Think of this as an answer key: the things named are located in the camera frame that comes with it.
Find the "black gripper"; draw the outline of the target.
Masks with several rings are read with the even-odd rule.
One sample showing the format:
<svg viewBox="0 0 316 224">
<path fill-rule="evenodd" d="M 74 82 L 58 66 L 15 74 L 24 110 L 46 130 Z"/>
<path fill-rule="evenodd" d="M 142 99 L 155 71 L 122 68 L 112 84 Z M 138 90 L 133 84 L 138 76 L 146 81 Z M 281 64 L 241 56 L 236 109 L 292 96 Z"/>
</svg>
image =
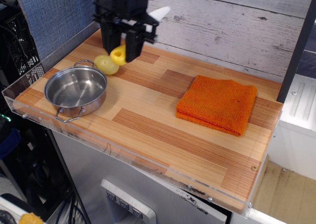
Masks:
<svg viewBox="0 0 316 224">
<path fill-rule="evenodd" d="M 127 63 L 132 62 L 139 57 L 145 42 L 154 44 L 157 40 L 156 28 L 154 25 L 126 25 L 127 22 L 132 24 L 132 21 L 141 21 L 148 23 L 145 19 L 147 13 L 148 2 L 150 0 L 114 0 L 113 11 L 116 14 L 114 23 L 101 18 L 101 35 L 103 47 L 108 54 L 115 48 L 120 46 L 121 33 L 126 33 L 125 43 L 126 52 L 125 60 Z"/>
</svg>

